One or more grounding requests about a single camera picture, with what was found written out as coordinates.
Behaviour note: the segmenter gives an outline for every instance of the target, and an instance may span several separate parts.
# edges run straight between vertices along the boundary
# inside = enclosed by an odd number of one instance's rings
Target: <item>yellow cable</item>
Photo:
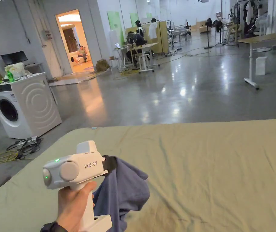
[[[10,150],[6,152],[0,153],[0,164],[11,162],[11,161],[17,161],[17,160],[33,160],[34,158],[24,158],[24,159],[16,159],[18,156],[18,151],[16,150]]]

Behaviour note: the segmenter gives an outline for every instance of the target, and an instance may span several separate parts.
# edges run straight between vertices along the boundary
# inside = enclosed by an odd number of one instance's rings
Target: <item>power strip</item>
[[[25,145],[27,145],[28,143],[37,143],[37,136],[32,137],[31,139],[24,139],[21,140],[18,144],[17,147],[20,149],[24,143],[27,141],[27,143]]]

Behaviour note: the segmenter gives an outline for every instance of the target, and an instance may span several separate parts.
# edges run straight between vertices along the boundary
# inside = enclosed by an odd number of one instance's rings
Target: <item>green bottle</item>
[[[9,70],[7,71],[7,76],[9,78],[10,82],[14,82],[14,77],[13,77],[12,73]]]

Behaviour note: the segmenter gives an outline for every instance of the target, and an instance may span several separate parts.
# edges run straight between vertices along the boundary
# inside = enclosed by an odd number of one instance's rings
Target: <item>bed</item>
[[[128,215],[128,232],[276,231],[276,119],[73,130],[0,188],[0,231],[55,220],[42,166],[86,140],[149,174],[151,197]]]

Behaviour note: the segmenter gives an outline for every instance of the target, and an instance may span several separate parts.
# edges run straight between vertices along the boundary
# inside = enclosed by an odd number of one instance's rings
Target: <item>monitor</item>
[[[16,64],[27,60],[27,57],[23,51],[0,56],[3,59],[5,65]]]

